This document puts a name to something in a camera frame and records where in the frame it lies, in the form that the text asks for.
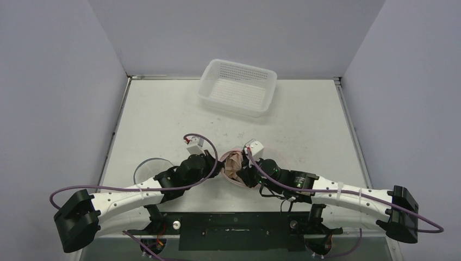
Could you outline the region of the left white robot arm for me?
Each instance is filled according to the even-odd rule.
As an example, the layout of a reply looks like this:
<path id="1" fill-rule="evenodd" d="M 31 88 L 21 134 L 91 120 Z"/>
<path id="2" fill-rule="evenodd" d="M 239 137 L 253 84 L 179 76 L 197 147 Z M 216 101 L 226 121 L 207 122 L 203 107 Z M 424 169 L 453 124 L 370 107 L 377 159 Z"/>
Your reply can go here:
<path id="1" fill-rule="evenodd" d="M 157 205 L 183 196 L 190 185 L 217 176 L 222 168 L 223 162 L 208 151 L 190 155 L 178 166 L 160 167 L 148 159 L 135 170 L 144 180 L 123 191 L 76 191 L 53 217 L 64 252 L 78 251 L 116 232 L 158 233 L 163 218 Z"/>

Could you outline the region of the pink-trimmed mesh laundry bag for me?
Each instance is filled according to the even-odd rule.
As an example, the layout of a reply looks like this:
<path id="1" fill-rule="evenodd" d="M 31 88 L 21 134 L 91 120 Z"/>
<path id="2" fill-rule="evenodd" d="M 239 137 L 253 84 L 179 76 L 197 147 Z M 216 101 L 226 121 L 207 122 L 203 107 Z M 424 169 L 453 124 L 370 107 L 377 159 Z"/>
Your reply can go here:
<path id="1" fill-rule="evenodd" d="M 223 163 L 223 168 L 221 169 L 220 174 L 234 185 L 249 188 L 249 186 L 245 184 L 244 180 L 238 175 L 238 172 L 242 171 L 245 167 L 244 155 L 244 149 L 242 147 L 235 147 L 225 152 L 219 160 Z"/>

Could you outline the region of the beige bra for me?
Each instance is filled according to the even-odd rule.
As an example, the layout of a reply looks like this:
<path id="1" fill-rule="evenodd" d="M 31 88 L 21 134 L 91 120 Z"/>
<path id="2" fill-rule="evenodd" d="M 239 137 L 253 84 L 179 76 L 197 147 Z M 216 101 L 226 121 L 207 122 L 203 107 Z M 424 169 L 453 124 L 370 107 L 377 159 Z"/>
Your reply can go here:
<path id="1" fill-rule="evenodd" d="M 243 180 L 238 176 L 238 172 L 242 169 L 243 155 L 241 151 L 230 151 L 224 160 L 224 174 L 237 182 L 242 183 Z"/>

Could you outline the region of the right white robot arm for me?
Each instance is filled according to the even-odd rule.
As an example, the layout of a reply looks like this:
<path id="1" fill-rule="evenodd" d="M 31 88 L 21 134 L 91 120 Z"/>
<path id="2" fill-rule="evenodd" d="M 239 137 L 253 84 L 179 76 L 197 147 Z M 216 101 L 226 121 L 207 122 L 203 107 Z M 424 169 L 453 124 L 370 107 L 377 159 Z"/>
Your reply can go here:
<path id="1" fill-rule="evenodd" d="M 418 241 L 419 205 L 409 190 L 359 188 L 335 182 L 313 173 L 281 169 L 272 159 L 261 159 L 253 166 L 243 161 L 236 175 L 249 188 L 261 185 L 273 196 L 311 205 L 308 228 L 366 228 L 407 244 Z"/>

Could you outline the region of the blue-trimmed mesh laundry bag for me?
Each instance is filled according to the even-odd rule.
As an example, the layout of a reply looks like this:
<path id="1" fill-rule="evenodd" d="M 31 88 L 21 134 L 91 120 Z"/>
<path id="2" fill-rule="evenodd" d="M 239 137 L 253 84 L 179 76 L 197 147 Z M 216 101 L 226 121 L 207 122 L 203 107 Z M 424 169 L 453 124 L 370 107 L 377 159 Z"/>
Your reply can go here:
<path id="1" fill-rule="evenodd" d="M 139 184 L 171 167 L 173 167 L 173 164 L 167 159 L 148 158 L 136 167 L 133 174 L 133 182 L 134 184 Z"/>

